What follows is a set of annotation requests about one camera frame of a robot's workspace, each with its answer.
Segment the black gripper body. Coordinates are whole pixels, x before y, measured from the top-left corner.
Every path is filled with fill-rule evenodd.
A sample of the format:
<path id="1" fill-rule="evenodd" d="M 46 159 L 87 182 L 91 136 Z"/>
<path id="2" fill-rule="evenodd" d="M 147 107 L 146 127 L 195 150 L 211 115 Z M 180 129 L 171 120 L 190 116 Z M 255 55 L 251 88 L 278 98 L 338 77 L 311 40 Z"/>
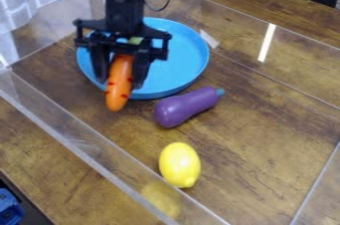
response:
<path id="1" fill-rule="evenodd" d="M 146 0 L 106 0 L 103 19 L 75 20 L 75 43 L 96 61 L 107 61 L 111 53 L 168 58 L 171 34 L 144 23 L 146 4 Z"/>

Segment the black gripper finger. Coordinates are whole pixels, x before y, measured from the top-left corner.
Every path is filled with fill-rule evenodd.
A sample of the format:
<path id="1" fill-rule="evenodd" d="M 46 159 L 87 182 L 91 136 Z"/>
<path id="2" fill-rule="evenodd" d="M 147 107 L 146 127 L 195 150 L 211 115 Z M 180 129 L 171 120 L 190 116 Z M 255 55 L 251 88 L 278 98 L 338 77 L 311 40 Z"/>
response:
<path id="1" fill-rule="evenodd" d="M 144 81 L 148 77 L 151 68 L 151 57 L 148 55 L 136 55 L 134 62 L 134 86 L 135 89 L 140 89 L 144 85 Z"/>
<path id="2" fill-rule="evenodd" d="M 91 48 L 91 61 L 96 80 L 103 84 L 108 79 L 110 73 L 110 50 L 104 45 L 95 45 Z"/>

